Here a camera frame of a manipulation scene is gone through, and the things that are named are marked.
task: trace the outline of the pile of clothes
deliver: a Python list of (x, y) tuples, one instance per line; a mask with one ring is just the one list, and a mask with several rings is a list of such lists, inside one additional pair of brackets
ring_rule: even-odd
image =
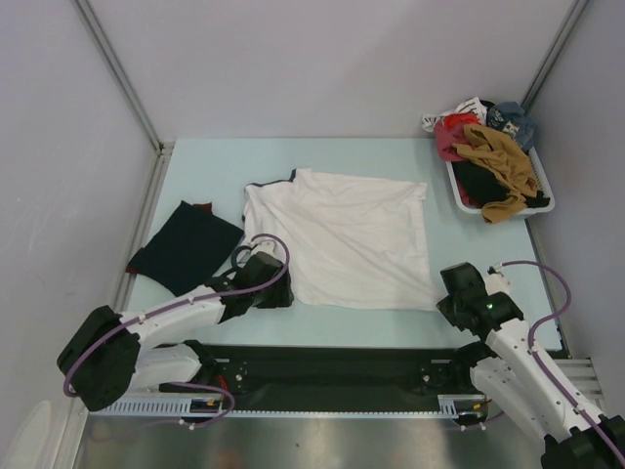
[(536, 125), (517, 103), (473, 98), (443, 114), (424, 115), (423, 128), (435, 133), (438, 155), (453, 165), (463, 203), (481, 208), (487, 223), (549, 205), (527, 155)]

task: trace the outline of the table surface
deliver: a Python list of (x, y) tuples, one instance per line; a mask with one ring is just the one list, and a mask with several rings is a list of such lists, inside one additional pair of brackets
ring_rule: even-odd
[(428, 419), (225, 418), (133, 432), (143, 424), (90, 415), (74, 469), (540, 469), (544, 450), (508, 418), (464, 433)]
[[(146, 242), (157, 233), (181, 200), (213, 202), (213, 213), (242, 228), (244, 187), (287, 179), (294, 168), (428, 183), (423, 202), (430, 266), (438, 272), (462, 262), (481, 272), (498, 262), (535, 260), (524, 220), (487, 225), (455, 205), (444, 163), (429, 139), (216, 139), (178, 140), (156, 203)], [(542, 277), (529, 266), (510, 267), (512, 298), (534, 322), (551, 313)], [(172, 294), (155, 281), (137, 276), (128, 309), (150, 308)], [(539, 329), (541, 344), (562, 348), (556, 325)], [(220, 345), (304, 347), (379, 347), (439, 349), (474, 342), (468, 331), (450, 326), (439, 313), (399, 310), (352, 310), (305, 305), (250, 310), (245, 316), (186, 334)]]

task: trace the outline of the black cloth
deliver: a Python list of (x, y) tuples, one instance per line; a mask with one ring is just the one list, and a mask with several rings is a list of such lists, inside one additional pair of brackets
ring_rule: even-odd
[(526, 197), (525, 203), (529, 208), (542, 208), (549, 205), (550, 197), (546, 197), (542, 191), (538, 191), (535, 197)]
[(456, 180), (465, 188), (467, 195), (480, 206), (508, 199), (508, 190), (499, 184), (491, 171), (471, 161), (457, 161), (451, 164)]
[(243, 230), (205, 207), (182, 201), (163, 228), (130, 260), (127, 271), (180, 296), (208, 280), (243, 238)]

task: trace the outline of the light blue table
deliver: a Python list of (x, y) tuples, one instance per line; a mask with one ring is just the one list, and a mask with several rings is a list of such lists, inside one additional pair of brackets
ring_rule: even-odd
[[(440, 288), (438, 271), (461, 262), (469, 261), (485, 272), (501, 261), (535, 260), (524, 221), (489, 226), (480, 217), (461, 218), (444, 164), (434, 141), (427, 139), (178, 140), (148, 239), (181, 200), (212, 201), (217, 216), (242, 227), (245, 185), (288, 178), (297, 167), (428, 183), (424, 214), (432, 277)], [(513, 299), (529, 321), (550, 314), (538, 270), (511, 267), (505, 274), (513, 283)], [(138, 276), (129, 309), (148, 308), (171, 298), (164, 287)], [(187, 338), (220, 345), (385, 348), (455, 348), (475, 341), (438, 313), (350, 310), (297, 301), (288, 309), (253, 309), (224, 324), (195, 330)], [(562, 347), (554, 323), (544, 325), (538, 338), (547, 349)]]

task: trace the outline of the metal floor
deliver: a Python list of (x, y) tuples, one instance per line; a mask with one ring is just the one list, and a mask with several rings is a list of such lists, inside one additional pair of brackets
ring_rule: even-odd
[(74, 469), (539, 469), (534, 446), (507, 418), (485, 432), (449, 421), (227, 418), (190, 432), (166, 424), (104, 443), (144, 418), (89, 418)]

